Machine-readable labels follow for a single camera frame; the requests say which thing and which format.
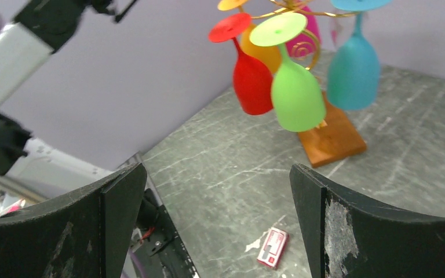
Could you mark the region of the red plastic wine glass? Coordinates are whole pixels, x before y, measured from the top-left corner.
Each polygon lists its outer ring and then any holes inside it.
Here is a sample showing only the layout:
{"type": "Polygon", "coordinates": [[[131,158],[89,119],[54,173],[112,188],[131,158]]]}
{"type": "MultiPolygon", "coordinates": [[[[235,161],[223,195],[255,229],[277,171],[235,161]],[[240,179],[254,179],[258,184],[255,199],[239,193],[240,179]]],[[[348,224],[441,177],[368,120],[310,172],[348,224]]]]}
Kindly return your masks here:
{"type": "Polygon", "coordinates": [[[232,82],[235,95],[242,110],[249,115],[263,115],[273,109],[271,85],[273,76],[267,66],[257,58],[247,54],[238,36],[250,26],[251,17],[247,13],[230,15],[215,24],[208,33],[212,43],[232,41],[237,53],[232,82]]]}

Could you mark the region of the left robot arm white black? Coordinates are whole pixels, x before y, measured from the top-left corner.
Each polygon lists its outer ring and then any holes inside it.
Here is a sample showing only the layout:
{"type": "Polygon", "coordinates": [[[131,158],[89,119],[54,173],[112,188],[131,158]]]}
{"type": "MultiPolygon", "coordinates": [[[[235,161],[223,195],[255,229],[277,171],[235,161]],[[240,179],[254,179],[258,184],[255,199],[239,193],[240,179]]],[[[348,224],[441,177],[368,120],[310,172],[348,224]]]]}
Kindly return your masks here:
{"type": "MultiPolygon", "coordinates": [[[[0,106],[76,33],[85,10],[120,22],[134,6],[114,1],[29,1],[8,23],[0,15],[0,106]]],[[[30,157],[30,131],[0,113],[0,175],[30,157]]]]}

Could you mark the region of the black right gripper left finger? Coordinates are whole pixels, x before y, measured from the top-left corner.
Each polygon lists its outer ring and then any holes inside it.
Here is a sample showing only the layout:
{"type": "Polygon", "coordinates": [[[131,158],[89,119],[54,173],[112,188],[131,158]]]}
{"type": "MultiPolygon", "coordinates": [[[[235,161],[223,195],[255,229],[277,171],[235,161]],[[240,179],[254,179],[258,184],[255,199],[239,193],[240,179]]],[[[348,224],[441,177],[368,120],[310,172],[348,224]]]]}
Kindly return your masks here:
{"type": "Polygon", "coordinates": [[[119,277],[146,181],[137,163],[0,217],[0,277],[119,277]]]}

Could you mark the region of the green plastic wine glass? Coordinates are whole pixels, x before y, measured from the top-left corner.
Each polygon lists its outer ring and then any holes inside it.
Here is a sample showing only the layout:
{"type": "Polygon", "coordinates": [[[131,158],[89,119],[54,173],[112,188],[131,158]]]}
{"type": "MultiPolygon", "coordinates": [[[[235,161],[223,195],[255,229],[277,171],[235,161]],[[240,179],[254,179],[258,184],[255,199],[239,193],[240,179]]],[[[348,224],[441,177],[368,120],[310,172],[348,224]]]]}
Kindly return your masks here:
{"type": "Polygon", "coordinates": [[[271,100],[281,127],[296,133],[317,127],[326,116],[318,80],[290,58],[286,47],[286,43],[302,33],[307,24],[304,15],[287,12],[264,20],[249,36],[256,46],[279,49],[282,61],[273,77],[271,100]]]}

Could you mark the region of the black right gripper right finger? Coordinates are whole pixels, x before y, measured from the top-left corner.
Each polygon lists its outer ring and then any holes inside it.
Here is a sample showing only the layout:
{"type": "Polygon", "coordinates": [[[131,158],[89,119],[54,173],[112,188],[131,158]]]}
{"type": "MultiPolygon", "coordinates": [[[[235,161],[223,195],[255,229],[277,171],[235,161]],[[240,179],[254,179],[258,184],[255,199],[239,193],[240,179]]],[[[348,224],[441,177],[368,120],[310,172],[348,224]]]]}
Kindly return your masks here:
{"type": "Polygon", "coordinates": [[[445,277],[445,217],[391,206],[302,164],[289,177],[312,277],[445,277]]]}

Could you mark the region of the pink plastic wine glass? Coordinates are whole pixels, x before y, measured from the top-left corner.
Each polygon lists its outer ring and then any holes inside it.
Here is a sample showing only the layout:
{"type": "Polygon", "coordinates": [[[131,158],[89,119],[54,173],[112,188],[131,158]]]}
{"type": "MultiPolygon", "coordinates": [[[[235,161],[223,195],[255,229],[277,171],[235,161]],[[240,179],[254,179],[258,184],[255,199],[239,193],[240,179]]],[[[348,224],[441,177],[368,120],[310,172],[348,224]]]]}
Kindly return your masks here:
{"type": "Polygon", "coordinates": [[[305,17],[308,20],[306,30],[316,36],[318,39],[318,46],[307,34],[301,33],[286,43],[287,51],[289,56],[292,58],[304,58],[305,56],[312,54],[321,43],[318,20],[316,19],[316,16],[311,14],[312,11],[308,6],[304,6],[301,11],[305,13],[305,17]]]}

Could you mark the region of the blue plastic wine glass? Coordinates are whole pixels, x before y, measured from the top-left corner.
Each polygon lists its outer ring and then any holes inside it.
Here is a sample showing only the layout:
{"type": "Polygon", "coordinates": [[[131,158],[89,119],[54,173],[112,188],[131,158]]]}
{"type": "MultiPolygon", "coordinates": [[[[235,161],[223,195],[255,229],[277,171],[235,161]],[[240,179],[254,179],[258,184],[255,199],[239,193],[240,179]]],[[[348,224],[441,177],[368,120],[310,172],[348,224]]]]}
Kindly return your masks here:
{"type": "Polygon", "coordinates": [[[364,12],[381,8],[389,0],[332,1],[332,5],[355,12],[351,36],[334,55],[327,73],[327,100],[342,110],[359,110],[371,105],[377,96],[381,66],[377,53],[364,37],[364,12]]]}

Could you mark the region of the clear wine glass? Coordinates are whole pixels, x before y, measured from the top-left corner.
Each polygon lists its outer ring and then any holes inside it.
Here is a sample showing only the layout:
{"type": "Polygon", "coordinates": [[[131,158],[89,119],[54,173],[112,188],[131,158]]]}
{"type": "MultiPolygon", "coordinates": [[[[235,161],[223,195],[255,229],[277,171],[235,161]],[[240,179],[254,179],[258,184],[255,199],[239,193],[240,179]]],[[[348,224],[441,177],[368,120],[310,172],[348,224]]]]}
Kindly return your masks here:
{"type": "Polygon", "coordinates": [[[330,35],[335,49],[341,47],[352,32],[353,19],[333,17],[330,19],[330,35]]]}

